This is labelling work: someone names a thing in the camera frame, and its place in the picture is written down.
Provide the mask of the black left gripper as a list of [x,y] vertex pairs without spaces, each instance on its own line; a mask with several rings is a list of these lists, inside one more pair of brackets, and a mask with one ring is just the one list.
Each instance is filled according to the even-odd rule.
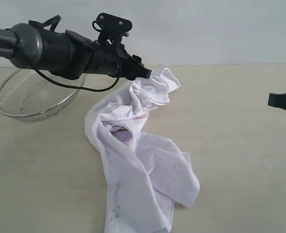
[[130,56],[121,40],[88,42],[92,48],[92,56],[86,66],[87,74],[126,79],[150,78],[152,70],[144,67],[141,57]]

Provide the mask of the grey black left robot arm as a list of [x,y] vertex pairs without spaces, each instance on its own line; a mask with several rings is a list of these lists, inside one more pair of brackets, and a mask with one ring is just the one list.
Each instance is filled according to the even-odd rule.
[[76,80],[83,73],[128,80],[151,75],[141,58],[130,56],[124,45],[92,41],[71,30],[58,33],[19,23],[0,29],[0,42],[0,57],[15,67],[49,71],[68,80]]

